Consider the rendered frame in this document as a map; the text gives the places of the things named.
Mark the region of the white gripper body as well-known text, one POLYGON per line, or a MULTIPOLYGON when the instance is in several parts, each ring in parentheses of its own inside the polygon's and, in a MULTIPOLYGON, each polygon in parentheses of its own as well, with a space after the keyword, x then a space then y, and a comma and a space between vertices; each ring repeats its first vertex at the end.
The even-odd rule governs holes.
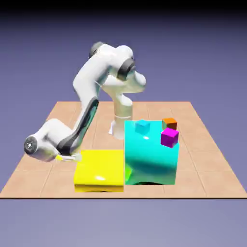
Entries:
POLYGON ((82 160, 82 155, 80 153, 75 153, 73 155, 61 155, 58 154, 56 159, 59 161, 75 161, 80 162, 82 160))

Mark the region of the small cyan cube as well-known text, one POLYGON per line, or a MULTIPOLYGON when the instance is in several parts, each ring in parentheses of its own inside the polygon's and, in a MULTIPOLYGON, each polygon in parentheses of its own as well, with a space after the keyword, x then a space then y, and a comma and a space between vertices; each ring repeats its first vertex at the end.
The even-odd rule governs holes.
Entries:
POLYGON ((150 121, 140 119, 135 122, 135 131, 139 134, 145 135, 150 130, 150 121))

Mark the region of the small magenta cube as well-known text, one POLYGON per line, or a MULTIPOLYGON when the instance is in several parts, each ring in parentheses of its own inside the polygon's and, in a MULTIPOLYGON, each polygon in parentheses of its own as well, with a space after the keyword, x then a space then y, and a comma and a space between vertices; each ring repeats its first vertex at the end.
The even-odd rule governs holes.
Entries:
POLYGON ((161 144, 169 148, 173 148, 178 142, 179 131, 166 128, 161 133, 161 144))

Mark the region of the small orange cube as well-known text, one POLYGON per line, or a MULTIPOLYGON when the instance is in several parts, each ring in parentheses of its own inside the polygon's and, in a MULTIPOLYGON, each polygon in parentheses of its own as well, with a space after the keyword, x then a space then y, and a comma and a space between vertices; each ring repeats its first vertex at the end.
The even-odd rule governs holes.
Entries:
POLYGON ((173 130, 177 129, 177 121, 174 118, 163 118, 162 119, 162 129, 170 128, 173 130))

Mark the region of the large yellow box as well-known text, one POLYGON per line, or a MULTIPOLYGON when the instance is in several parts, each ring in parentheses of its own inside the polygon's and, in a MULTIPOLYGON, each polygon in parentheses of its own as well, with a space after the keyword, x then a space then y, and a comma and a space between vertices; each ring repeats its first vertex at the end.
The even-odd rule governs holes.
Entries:
POLYGON ((76 192, 123 192, 124 151, 83 150, 74 174, 76 192))

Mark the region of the large cyan box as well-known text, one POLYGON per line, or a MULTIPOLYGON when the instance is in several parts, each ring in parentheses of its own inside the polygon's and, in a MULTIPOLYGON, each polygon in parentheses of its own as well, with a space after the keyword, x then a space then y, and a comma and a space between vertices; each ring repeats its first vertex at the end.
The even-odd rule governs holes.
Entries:
POLYGON ((145 135, 135 131, 135 122, 124 123, 125 184, 174 185, 179 143, 173 148, 161 144, 161 121, 150 121, 145 135))

